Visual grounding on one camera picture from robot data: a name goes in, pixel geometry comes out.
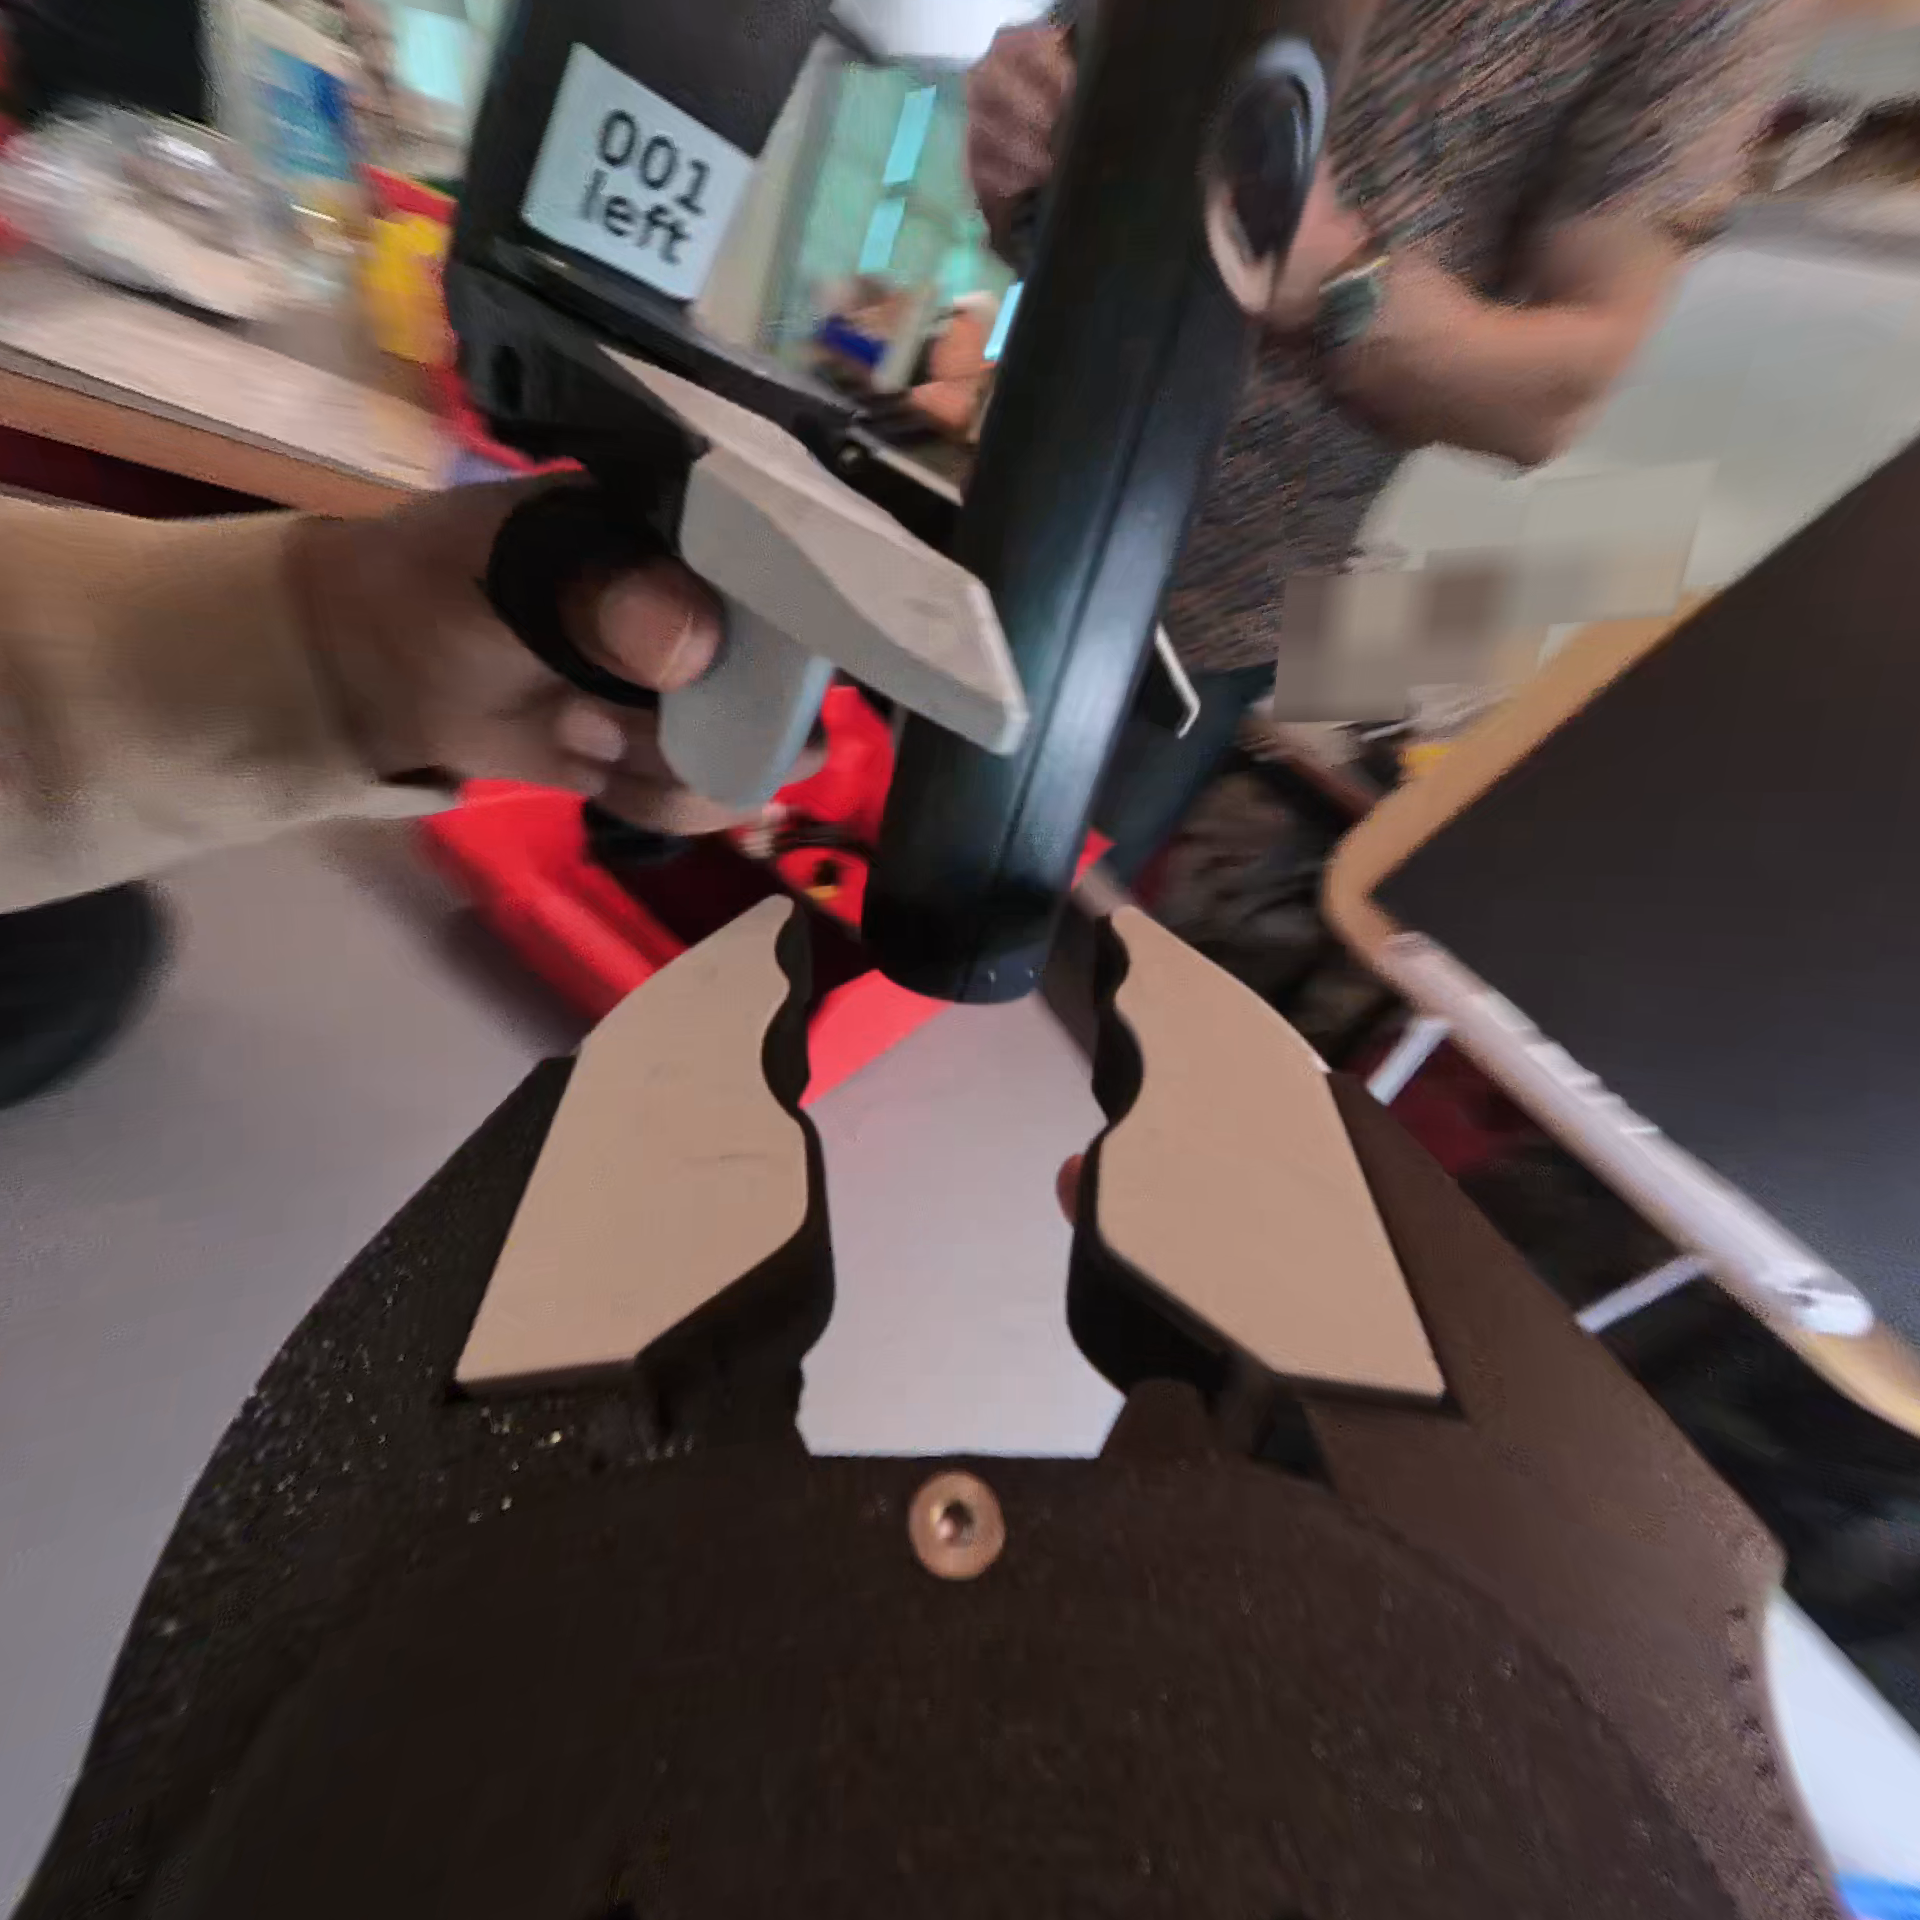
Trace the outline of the wooden table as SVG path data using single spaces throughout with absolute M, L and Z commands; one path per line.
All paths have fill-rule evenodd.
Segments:
M 2 258 L 2 426 L 276 504 L 364 517 L 455 475 L 428 375 L 350 299 L 252 327 Z

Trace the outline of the person's left hand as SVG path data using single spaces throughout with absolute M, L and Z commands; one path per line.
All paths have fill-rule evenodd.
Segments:
M 744 825 L 752 811 L 672 776 L 651 710 L 565 683 L 486 599 L 498 530 L 528 500 L 578 490 L 568 477 L 456 486 L 375 518 L 294 527 L 286 576 L 341 730 L 391 784 L 542 784 L 668 837 Z

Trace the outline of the black handheld tool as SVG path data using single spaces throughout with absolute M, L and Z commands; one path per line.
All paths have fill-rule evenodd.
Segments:
M 909 719 L 862 940 L 945 1003 L 1041 980 L 1370 3 L 1098 3 L 956 560 L 1027 698 L 1013 755 Z

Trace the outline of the red plastic bin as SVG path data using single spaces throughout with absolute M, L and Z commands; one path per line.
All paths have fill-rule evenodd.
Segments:
M 893 724 L 841 682 L 821 728 L 821 764 L 744 830 L 645 851 L 580 797 L 469 782 L 425 822 L 425 853 L 507 955 L 590 1022 L 760 899 L 795 899 L 812 928 L 812 1102 L 945 1010 L 875 974 L 858 936 Z

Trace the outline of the black board with wooden rim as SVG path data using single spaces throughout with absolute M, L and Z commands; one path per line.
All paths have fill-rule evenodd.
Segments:
M 1363 966 L 1462 962 L 1916 1352 L 1916 444 L 1684 615 L 1566 640 L 1323 899 Z

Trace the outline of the yellow plastic bin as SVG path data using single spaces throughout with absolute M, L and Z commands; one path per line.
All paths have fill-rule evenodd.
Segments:
M 444 299 L 449 229 L 401 211 L 373 215 L 359 248 L 357 288 L 373 345 L 417 367 L 444 367 L 451 329 Z

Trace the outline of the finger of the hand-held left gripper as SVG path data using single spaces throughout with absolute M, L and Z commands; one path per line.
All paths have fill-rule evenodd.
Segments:
M 986 755 L 1020 745 L 1029 709 L 978 579 L 770 418 L 633 353 L 601 357 L 694 444 L 666 523 L 721 606 L 712 665 L 659 698 L 659 755 L 799 755 L 835 672 Z

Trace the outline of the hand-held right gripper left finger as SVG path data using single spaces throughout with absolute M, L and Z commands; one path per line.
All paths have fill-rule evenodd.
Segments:
M 812 928 L 767 897 L 641 980 L 574 1056 L 455 1362 L 532 1393 L 829 1314 L 812 1082 Z

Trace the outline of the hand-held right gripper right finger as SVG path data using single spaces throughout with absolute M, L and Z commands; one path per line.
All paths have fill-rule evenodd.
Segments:
M 1139 905 L 1094 928 L 1075 1262 L 1254 1381 L 1436 1405 L 1446 1378 L 1315 1047 Z

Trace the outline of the clear plastic bag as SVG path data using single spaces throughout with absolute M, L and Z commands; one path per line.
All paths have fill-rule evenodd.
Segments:
M 118 103 L 58 111 L 2 146 L 2 225 L 84 276 L 215 322 L 268 322 L 300 288 L 246 152 Z

